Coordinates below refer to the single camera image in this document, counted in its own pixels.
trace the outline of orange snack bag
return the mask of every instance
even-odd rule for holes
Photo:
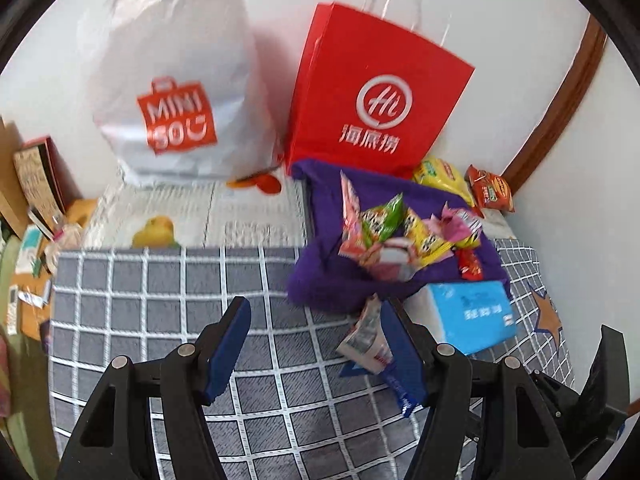
[[[501,176],[469,166],[465,178],[479,208],[500,209],[510,213],[516,211],[509,184]]]

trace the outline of green cloth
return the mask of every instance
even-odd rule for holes
[[[25,335],[7,336],[7,300],[20,250],[12,237],[0,262],[0,336],[8,343],[12,414],[6,428],[22,466],[34,480],[53,480],[59,459],[49,413],[47,357],[39,341]]]

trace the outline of white circle logo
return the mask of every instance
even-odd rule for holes
[[[356,111],[367,126],[388,130],[406,119],[413,102],[414,96],[404,79],[391,74],[379,75],[360,90]]]

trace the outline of star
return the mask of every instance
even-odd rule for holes
[[[536,322],[535,332],[547,332],[551,334],[556,343],[556,351],[560,348],[560,331],[562,330],[562,321],[558,317],[558,313],[554,309],[551,298],[543,290],[542,294],[536,292],[536,290],[529,283],[529,288],[532,291],[533,299],[538,306],[538,321]]]

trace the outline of green snack package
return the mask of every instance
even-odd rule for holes
[[[362,213],[362,234],[369,249],[376,242],[389,240],[404,220],[402,193],[384,205],[372,207]]]

